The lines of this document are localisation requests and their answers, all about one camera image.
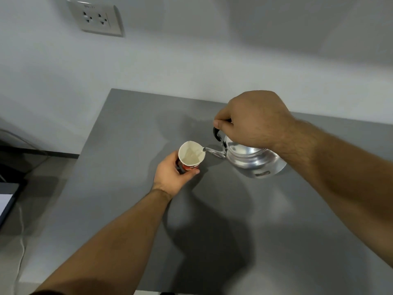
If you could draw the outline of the person's left hand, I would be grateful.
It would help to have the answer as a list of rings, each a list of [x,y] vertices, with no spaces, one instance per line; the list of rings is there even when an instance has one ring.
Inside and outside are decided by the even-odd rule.
[[[187,182],[178,182],[179,171],[176,169],[178,150],[173,151],[157,166],[152,191],[159,190],[171,200]]]

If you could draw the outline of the person's right hand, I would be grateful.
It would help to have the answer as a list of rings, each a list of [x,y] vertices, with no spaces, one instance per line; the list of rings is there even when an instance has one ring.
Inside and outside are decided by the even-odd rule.
[[[244,92],[221,109],[215,119],[231,119],[231,130],[220,130],[232,141],[251,148],[267,148],[284,157],[292,142],[296,118],[272,91]]]

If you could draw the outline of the red instant noodle cup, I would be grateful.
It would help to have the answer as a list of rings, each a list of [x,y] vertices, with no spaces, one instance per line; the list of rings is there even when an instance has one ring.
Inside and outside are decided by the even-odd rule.
[[[204,147],[194,141],[183,143],[178,150],[176,168],[180,173],[198,169],[205,158]]]

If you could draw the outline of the silver metal kettle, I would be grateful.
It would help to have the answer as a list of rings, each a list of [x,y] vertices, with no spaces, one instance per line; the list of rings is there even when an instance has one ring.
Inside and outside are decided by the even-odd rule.
[[[287,165],[279,155],[269,149],[244,146],[232,141],[227,135],[222,137],[219,132],[219,129],[213,128],[213,135],[221,143],[222,150],[204,147],[203,151],[227,160],[248,178],[268,178],[281,172]]]

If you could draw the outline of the person's right forearm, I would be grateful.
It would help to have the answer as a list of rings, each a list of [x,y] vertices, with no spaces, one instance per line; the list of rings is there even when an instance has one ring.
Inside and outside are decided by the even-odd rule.
[[[296,119],[280,128],[273,151],[393,268],[393,162]]]

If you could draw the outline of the person's left forearm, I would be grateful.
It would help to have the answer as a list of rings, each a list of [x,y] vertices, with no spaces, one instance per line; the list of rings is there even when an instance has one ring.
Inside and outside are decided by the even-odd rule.
[[[175,194],[152,189],[96,233],[30,295],[133,295]]]

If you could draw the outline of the white box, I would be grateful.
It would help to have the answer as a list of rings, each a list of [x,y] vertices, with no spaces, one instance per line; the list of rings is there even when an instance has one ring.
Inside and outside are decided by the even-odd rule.
[[[19,188],[19,183],[0,182],[0,229],[16,202]]]

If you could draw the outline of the white wall power socket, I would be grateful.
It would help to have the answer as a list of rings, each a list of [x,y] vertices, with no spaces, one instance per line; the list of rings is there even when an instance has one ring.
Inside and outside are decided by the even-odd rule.
[[[115,5],[72,0],[67,0],[67,5],[76,24],[83,32],[124,36],[120,13]]]

